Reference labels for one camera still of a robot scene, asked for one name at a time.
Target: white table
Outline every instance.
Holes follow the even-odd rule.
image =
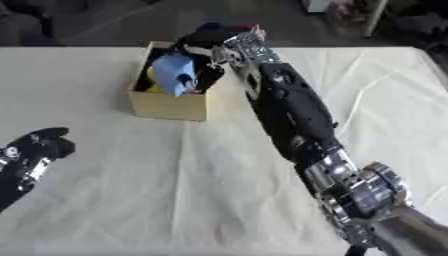
[[[392,166],[448,223],[448,97],[432,61],[410,48],[276,50],[328,104],[354,161]],[[142,52],[0,49],[0,143],[68,126],[78,146],[1,214],[2,255],[343,255],[232,74],[210,91],[206,123],[131,115]]]

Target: robotic hand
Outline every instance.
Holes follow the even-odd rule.
[[[29,193],[50,163],[75,152],[67,128],[31,132],[0,149],[0,212]]]
[[[351,245],[347,255],[364,255],[368,248],[389,256],[448,255],[448,228],[413,208],[409,189],[388,166],[353,164],[324,103],[265,46],[264,36],[258,27],[207,24],[172,50],[194,60],[202,88],[224,74],[220,65],[230,64],[280,154],[295,164],[328,221]]]

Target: blue object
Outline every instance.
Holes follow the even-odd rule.
[[[193,60],[179,53],[168,54],[158,58],[153,63],[154,80],[164,91],[180,96],[189,90],[179,77],[190,76],[194,80],[195,72]]]

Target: wire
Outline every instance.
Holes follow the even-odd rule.
[[[110,20],[108,20],[108,21],[106,21],[106,22],[104,22],[102,24],[99,24],[99,25],[97,25],[97,26],[95,26],[95,27],[93,27],[91,29],[83,31],[83,32],[81,32],[81,33],[79,33],[77,35],[66,37],[66,38],[62,38],[62,39],[60,39],[60,41],[62,43],[64,43],[64,44],[66,44],[67,42],[70,42],[70,41],[73,41],[73,40],[85,37],[85,36],[87,36],[87,35],[89,35],[89,34],[91,34],[93,32],[96,32],[98,30],[102,30],[102,29],[104,29],[104,28],[106,28],[108,26],[111,26],[111,25],[114,25],[116,23],[119,23],[119,22],[121,22],[121,21],[123,21],[123,20],[125,20],[127,18],[130,18],[130,17],[133,17],[135,15],[142,14],[142,13],[145,13],[147,11],[150,11],[150,10],[154,9],[154,7],[155,7],[154,5],[149,5],[149,6],[145,7],[145,8],[143,8],[143,9],[138,8],[138,9],[132,10],[132,11],[130,11],[130,12],[120,16],[120,17],[117,17],[117,18],[114,18],[114,19],[110,19]]]

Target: black robotic glove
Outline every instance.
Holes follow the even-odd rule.
[[[0,150],[0,212],[30,192],[49,164],[75,152],[68,128],[26,134]]]

